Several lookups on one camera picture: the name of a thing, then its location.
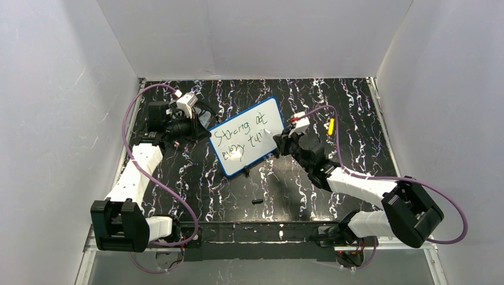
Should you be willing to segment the blue framed whiteboard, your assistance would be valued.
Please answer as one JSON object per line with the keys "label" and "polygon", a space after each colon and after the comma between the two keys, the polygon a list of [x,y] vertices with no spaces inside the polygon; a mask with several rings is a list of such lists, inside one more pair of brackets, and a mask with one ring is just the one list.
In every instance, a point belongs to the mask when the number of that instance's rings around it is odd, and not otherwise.
{"label": "blue framed whiteboard", "polygon": [[275,97],[255,104],[209,129],[210,143],[224,175],[231,177],[276,149],[272,134],[285,128],[279,102]]}

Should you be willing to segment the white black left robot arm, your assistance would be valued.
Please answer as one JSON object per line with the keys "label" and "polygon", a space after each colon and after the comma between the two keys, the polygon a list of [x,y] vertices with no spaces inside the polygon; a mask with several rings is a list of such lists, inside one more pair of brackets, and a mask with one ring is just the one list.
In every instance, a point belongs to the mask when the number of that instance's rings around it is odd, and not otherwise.
{"label": "white black left robot arm", "polygon": [[179,244],[182,240],[174,215],[145,217],[141,202],[149,176],[166,149],[174,142],[196,143],[210,137],[210,123],[219,120],[205,103],[196,103],[191,112],[187,116],[175,102],[149,103],[146,126],[133,141],[136,161],[127,162],[111,192],[90,208],[96,246],[101,251],[143,252],[150,243]]}

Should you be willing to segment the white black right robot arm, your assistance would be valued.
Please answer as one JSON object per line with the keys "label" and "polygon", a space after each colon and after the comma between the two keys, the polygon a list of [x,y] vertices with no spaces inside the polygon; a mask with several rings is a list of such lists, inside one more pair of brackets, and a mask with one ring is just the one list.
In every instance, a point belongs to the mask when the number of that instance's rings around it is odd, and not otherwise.
{"label": "white black right robot arm", "polygon": [[319,245],[349,245],[368,237],[398,238],[419,248],[443,221],[444,213],[419,184],[408,180],[363,179],[360,173],[346,172],[325,154],[317,137],[298,134],[273,136],[277,153],[290,155],[319,189],[346,194],[369,202],[377,211],[352,211],[337,225],[311,236]]}

